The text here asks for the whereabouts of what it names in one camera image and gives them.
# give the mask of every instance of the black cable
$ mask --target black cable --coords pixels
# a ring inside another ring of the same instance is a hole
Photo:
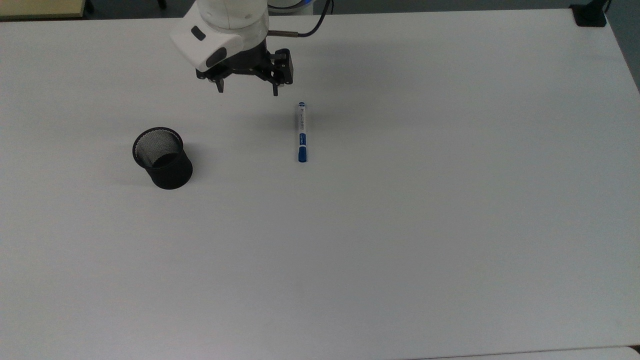
[[[326,2],[324,3],[324,8],[322,9],[322,15],[320,15],[320,20],[318,20],[318,23],[316,24],[316,26],[313,29],[311,29],[311,31],[309,31],[308,33],[298,34],[299,38],[310,37],[311,35],[316,33],[316,31],[318,31],[318,29],[320,28],[320,25],[322,25],[322,20],[324,20],[324,16],[326,15],[326,12],[329,10],[330,3],[331,3],[331,0],[326,0]]]

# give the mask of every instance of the black mesh pen holder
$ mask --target black mesh pen holder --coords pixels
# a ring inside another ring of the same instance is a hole
[[[162,189],[179,188],[193,173],[182,138],[167,127],[154,127],[140,134],[133,143],[133,158]]]

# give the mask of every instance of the gray floor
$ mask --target gray floor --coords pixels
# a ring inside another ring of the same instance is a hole
[[[336,14],[385,12],[442,12],[460,10],[507,10],[567,8],[571,3],[589,0],[335,0]],[[137,19],[182,17],[193,0],[166,0],[161,10],[156,0],[92,0],[95,11],[85,19]],[[324,5],[315,3],[316,13]],[[607,14],[627,64],[640,88],[640,0],[612,0]]]

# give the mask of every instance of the white table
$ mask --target white table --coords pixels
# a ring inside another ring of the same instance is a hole
[[[526,352],[465,357],[466,360],[638,360],[640,354],[628,347]]]
[[[295,68],[273,97],[197,80],[175,21],[0,24],[0,358],[640,343],[640,96],[608,26],[330,16],[268,39]],[[186,142],[178,190],[131,158],[154,126]]]

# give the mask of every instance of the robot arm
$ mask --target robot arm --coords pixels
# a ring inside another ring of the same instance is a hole
[[[224,90],[231,74],[255,75],[278,87],[293,83],[288,49],[271,54],[267,0],[196,0],[171,31],[173,43],[196,68],[199,79]]]

